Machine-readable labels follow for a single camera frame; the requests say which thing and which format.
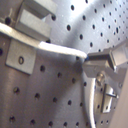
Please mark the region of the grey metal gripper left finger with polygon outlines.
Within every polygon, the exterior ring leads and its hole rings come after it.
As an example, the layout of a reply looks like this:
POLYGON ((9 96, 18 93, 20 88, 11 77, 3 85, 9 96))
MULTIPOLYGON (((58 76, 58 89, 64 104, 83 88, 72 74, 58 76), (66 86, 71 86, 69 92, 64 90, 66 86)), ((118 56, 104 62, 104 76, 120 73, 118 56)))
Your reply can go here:
POLYGON ((107 61, 83 63, 83 71, 87 77, 84 102, 91 128, 98 128, 96 120, 110 113, 113 100, 120 99, 127 68, 126 62, 114 67, 107 61))

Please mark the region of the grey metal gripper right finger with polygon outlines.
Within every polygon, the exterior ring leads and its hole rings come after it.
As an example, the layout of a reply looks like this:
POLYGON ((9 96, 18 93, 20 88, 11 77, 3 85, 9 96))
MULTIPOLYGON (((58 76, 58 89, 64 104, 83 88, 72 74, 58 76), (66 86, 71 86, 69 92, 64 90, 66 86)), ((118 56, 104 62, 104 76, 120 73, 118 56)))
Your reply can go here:
POLYGON ((102 52, 90 53, 87 59, 89 61, 107 60, 110 67, 115 70, 117 66, 128 62, 128 42, 124 41, 102 52))

